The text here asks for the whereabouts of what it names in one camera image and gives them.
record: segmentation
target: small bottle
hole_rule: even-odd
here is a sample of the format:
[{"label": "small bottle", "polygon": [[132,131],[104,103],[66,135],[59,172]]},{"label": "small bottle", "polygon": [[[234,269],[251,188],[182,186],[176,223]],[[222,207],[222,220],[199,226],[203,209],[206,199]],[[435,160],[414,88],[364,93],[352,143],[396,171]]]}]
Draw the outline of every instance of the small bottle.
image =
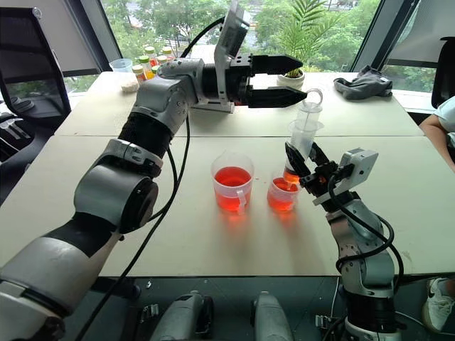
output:
[{"label": "small bottle", "polygon": [[148,55],[142,55],[139,57],[139,62],[144,68],[145,78],[151,80],[154,77],[154,74],[151,72],[150,59]]},{"label": "small bottle", "polygon": [[136,75],[136,79],[137,79],[137,82],[139,83],[139,85],[142,84],[142,82],[146,80],[145,74],[144,74],[144,68],[142,67],[142,65],[139,65],[139,64],[134,65],[133,72]]},{"label": "small bottle", "polygon": [[161,52],[166,56],[169,62],[174,59],[171,46],[164,46]]},{"label": "small bottle", "polygon": [[159,69],[159,65],[155,65],[155,66],[152,66],[152,67],[151,67],[151,71],[153,72],[154,77],[155,77],[156,74],[158,73],[158,69]]},{"label": "small bottle", "polygon": [[158,60],[158,65],[163,65],[168,61],[168,58],[165,55],[159,55],[156,59]]},{"label": "small bottle", "polygon": [[147,46],[144,49],[145,53],[149,56],[150,58],[150,66],[155,66],[158,65],[158,62],[156,61],[156,53],[155,53],[155,48],[153,46]]}]

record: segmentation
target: person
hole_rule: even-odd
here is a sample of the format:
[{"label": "person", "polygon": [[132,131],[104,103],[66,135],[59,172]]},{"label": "person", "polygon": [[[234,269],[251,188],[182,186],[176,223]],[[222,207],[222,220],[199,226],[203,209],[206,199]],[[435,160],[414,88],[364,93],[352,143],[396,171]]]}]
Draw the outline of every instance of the person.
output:
[{"label": "person", "polygon": [[[455,173],[455,97],[441,104],[420,128]],[[422,320],[430,330],[441,332],[455,305],[455,280],[432,279],[428,283],[427,301]]]},{"label": "person", "polygon": [[455,97],[442,103],[420,129],[455,173]]},{"label": "person", "polygon": [[433,332],[441,332],[455,305],[455,280],[435,278],[428,282],[427,302],[422,307],[422,322]]}]

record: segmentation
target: gray cloth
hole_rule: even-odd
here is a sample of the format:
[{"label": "gray cloth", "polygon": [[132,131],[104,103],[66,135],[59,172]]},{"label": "gray cloth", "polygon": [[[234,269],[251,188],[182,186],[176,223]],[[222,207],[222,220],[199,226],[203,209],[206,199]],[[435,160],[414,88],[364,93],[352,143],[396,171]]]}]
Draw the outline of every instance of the gray cloth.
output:
[{"label": "gray cloth", "polygon": [[365,99],[372,96],[392,96],[392,81],[371,66],[365,66],[352,82],[336,78],[335,89],[346,99]]}]

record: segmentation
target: sneaker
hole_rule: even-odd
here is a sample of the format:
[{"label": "sneaker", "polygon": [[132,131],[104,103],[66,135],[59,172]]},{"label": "sneaker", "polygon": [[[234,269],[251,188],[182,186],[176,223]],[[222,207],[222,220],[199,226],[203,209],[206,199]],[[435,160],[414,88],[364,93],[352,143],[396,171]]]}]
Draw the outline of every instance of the sneaker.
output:
[{"label": "sneaker", "polygon": [[423,323],[433,332],[441,332],[447,321],[455,300],[448,296],[443,296],[438,287],[440,281],[447,278],[436,278],[428,282],[428,299],[422,307]]}]

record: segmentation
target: floor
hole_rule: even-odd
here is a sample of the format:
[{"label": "floor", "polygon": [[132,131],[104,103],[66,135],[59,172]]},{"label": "floor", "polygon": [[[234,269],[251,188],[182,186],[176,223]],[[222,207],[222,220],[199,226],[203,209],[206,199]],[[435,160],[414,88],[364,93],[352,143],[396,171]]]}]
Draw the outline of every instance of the floor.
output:
[{"label": "floor", "polygon": [[[143,307],[158,303],[160,315],[179,295],[198,290],[209,295],[215,303],[213,338],[223,340],[254,340],[250,325],[251,301],[260,291],[273,293],[281,303],[294,333],[295,341],[320,340],[321,333],[314,325],[315,315],[330,315],[334,277],[247,277],[247,278],[140,278],[136,280],[141,296],[135,302],[113,297],[98,315],[86,334],[85,341],[130,340],[122,337],[124,322],[130,306]],[[395,297],[397,311],[420,320],[420,309],[426,299],[426,281],[417,281],[401,287]],[[89,292],[75,314],[66,320],[64,340],[74,340],[76,333],[89,313],[102,297]],[[334,315],[344,312],[343,301],[337,297]],[[141,325],[135,340],[148,340],[157,322],[152,318]],[[445,341],[455,336],[436,335],[411,320],[399,317],[407,325],[402,332],[403,341]],[[445,332],[455,333],[455,314],[446,324]]]}]

